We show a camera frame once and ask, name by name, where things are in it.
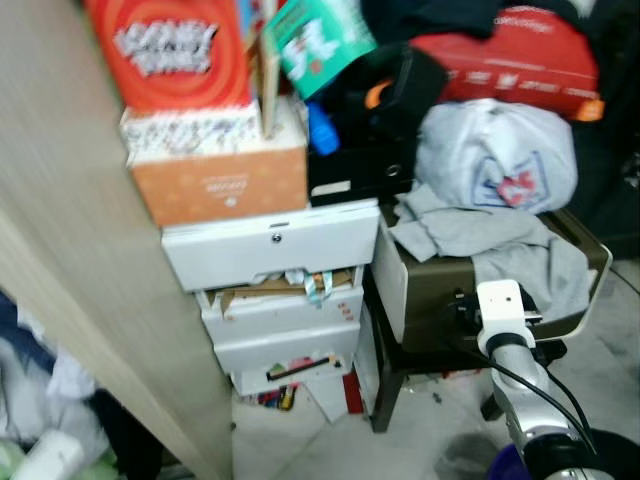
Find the black stool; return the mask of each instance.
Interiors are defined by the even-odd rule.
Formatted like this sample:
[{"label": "black stool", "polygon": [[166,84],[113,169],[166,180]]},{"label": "black stool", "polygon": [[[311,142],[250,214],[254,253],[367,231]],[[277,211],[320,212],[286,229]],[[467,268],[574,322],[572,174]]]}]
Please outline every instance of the black stool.
[{"label": "black stool", "polygon": [[[389,427],[389,421],[405,377],[414,374],[471,370],[484,368],[485,365],[477,359],[448,349],[445,345],[442,349],[434,349],[424,353],[404,351],[393,336],[389,319],[384,311],[369,268],[365,272],[363,282],[364,298],[371,314],[378,371],[380,372],[380,387],[371,415],[371,426],[374,432],[384,433]],[[475,343],[469,342],[468,347],[478,352]],[[544,366],[562,358],[567,353],[567,347],[561,340],[539,342],[536,350],[538,359]],[[483,403],[481,411],[485,420],[495,420],[501,414],[493,395]]]}]

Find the black cable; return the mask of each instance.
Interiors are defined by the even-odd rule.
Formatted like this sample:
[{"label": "black cable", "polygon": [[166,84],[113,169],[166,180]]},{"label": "black cable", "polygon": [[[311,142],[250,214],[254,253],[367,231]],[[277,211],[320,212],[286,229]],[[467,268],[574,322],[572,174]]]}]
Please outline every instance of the black cable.
[{"label": "black cable", "polygon": [[567,417],[567,420],[569,420],[571,425],[573,425],[573,427],[576,429],[578,434],[582,437],[582,440],[587,444],[587,446],[593,452],[593,454],[596,455],[596,456],[598,455],[598,451],[596,450],[596,446],[591,441],[591,438],[590,438],[589,434],[586,432],[586,430],[582,426],[582,424],[571,414],[571,412],[569,412],[569,410],[567,410],[562,404],[560,404],[560,402],[558,402],[555,398],[553,398],[547,392],[539,389],[538,387],[536,387],[532,383],[530,383],[527,380],[525,380],[524,378],[522,378],[520,375],[512,372],[508,368],[503,367],[502,365],[494,362],[493,360],[485,357],[484,355],[481,355],[481,354],[476,353],[476,352],[472,352],[470,350],[465,350],[464,348],[460,348],[457,345],[454,345],[454,344],[452,344],[451,342],[449,342],[449,341],[447,341],[445,339],[441,339],[441,340],[449,348],[451,348],[451,349],[453,349],[453,350],[455,350],[457,352],[464,353],[465,355],[469,355],[469,356],[479,360],[480,362],[484,363],[486,366],[494,368],[494,369],[498,370],[500,373],[503,373],[504,375],[506,375],[507,377],[510,377],[513,380],[515,380],[516,382],[524,385],[529,390],[531,390],[533,393],[535,393],[540,398],[542,398],[547,403],[549,403],[551,406],[556,408],[560,413],[562,413],[565,417]]},{"label": "black cable", "polygon": [[571,402],[571,405],[573,405],[573,408],[575,409],[576,413],[578,414],[578,418],[580,419],[580,423],[582,423],[582,426],[584,427],[585,431],[589,435],[589,438],[591,439],[591,443],[595,444],[595,442],[593,440],[593,431],[591,430],[591,425],[589,425],[589,420],[587,420],[587,416],[584,414],[584,411],[582,410],[582,407],[580,406],[580,403],[578,402],[578,399],[573,396],[573,393],[571,393],[571,390],[569,390],[569,387],[567,387],[564,383],[562,383],[558,379],[558,377],[556,377],[553,373],[551,373],[549,371],[548,368],[545,368],[545,370],[547,371],[547,375],[549,375],[549,378],[551,379],[551,381],[553,383],[555,383],[556,386],[560,390],[562,390],[564,392],[564,394],[567,396],[567,398]]},{"label": "black cable", "polygon": [[[447,313],[447,311],[450,308],[456,307],[456,306],[466,306],[466,305],[465,305],[464,301],[462,301],[462,302],[460,302],[460,301],[452,302],[452,303],[447,304],[442,309],[440,309],[440,311],[436,314],[436,316],[434,318],[434,322],[440,322],[444,318],[444,316]],[[589,422],[587,421],[587,418],[584,415],[584,412],[582,411],[582,408],[580,407],[577,399],[573,396],[573,394],[569,391],[569,389],[564,384],[562,384],[562,382],[560,382],[555,376],[553,376],[549,371],[547,371],[547,373],[549,374],[549,378],[556,385],[558,385],[558,387],[567,395],[567,397],[569,398],[569,400],[573,404],[574,408],[576,409],[576,412],[578,413],[578,416],[580,417],[581,422],[583,422],[583,423],[578,421],[573,416],[573,414],[571,412],[569,412],[569,410],[567,410],[560,402],[558,402],[555,398],[553,398],[547,392],[539,389],[538,387],[536,387],[532,383],[528,382],[526,379],[522,378],[520,375],[518,375],[518,374],[514,373],[513,371],[509,370],[508,368],[503,367],[502,365],[494,362],[493,360],[485,357],[484,355],[481,355],[481,354],[476,353],[476,352],[472,352],[470,350],[466,350],[464,348],[460,348],[457,345],[455,345],[452,342],[450,342],[448,339],[443,338],[442,336],[440,336],[440,340],[446,346],[451,348],[452,350],[456,350],[456,351],[458,351],[460,353],[464,353],[465,355],[469,355],[469,356],[479,360],[480,362],[484,363],[486,366],[494,368],[494,369],[498,370],[499,372],[503,373],[504,375],[512,378],[516,382],[520,383],[521,385],[524,385],[529,390],[531,390],[533,393],[535,393],[540,398],[542,398],[547,403],[549,403],[551,406],[556,408],[560,413],[562,413],[565,417],[567,417],[567,420],[569,420],[571,425],[573,425],[573,427],[576,429],[578,434],[582,437],[582,440],[587,444],[587,446],[593,452],[593,454],[596,455],[596,456],[598,455],[598,451],[596,449],[595,443],[593,442],[593,436],[591,435],[591,426],[589,425]]]},{"label": "black cable", "polygon": [[617,270],[614,270],[613,268],[609,268],[609,271],[611,273],[613,273],[614,275],[616,275],[620,280],[622,280],[624,283],[627,284],[627,286],[633,290],[634,292],[636,292],[637,295],[640,295],[640,290],[638,290],[633,283],[631,283],[629,280],[627,280],[626,278],[624,278],[620,272],[618,272]]}]

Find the white tile floor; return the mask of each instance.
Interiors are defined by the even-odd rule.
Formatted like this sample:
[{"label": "white tile floor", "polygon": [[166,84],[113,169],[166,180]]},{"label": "white tile floor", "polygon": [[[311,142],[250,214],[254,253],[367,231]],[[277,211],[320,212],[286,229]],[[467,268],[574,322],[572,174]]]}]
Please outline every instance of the white tile floor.
[{"label": "white tile floor", "polygon": [[[637,260],[613,268],[640,286]],[[588,326],[566,343],[568,354],[551,370],[573,391],[592,426],[640,442],[640,297],[609,274]],[[493,451],[509,443],[502,420],[486,423],[480,416],[489,391],[484,372],[449,380],[412,377],[388,432],[378,435],[362,416],[328,424],[304,389],[289,413],[235,403],[235,479],[444,479],[437,462],[461,435],[481,435]]]}]

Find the purple object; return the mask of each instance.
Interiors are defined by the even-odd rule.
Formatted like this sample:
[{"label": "purple object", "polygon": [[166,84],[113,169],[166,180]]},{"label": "purple object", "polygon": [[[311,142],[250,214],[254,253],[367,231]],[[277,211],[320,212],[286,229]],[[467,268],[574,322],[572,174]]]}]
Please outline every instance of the purple object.
[{"label": "purple object", "polygon": [[495,458],[487,474],[487,480],[532,480],[515,445],[509,445]]}]

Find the wooden door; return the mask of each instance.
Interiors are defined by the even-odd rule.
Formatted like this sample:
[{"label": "wooden door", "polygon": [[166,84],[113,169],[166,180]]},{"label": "wooden door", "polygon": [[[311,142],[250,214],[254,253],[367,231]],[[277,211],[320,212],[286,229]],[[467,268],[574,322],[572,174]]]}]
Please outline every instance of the wooden door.
[{"label": "wooden door", "polygon": [[227,382],[125,170],[77,3],[0,2],[0,286],[199,478],[231,478]]}]

